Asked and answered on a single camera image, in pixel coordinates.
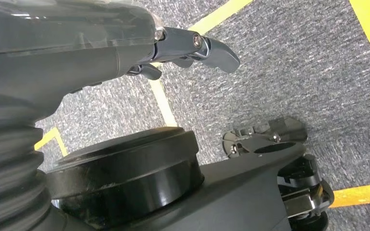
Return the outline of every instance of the screw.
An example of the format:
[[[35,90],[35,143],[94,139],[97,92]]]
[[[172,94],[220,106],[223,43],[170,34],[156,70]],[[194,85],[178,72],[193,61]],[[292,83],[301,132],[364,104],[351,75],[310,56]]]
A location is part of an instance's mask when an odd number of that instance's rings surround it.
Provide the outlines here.
[[[236,145],[232,144],[232,146],[230,146],[230,152],[232,154],[238,153],[238,148],[236,147]]]
[[[202,37],[198,34],[194,34],[194,46],[197,48],[202,46]]]

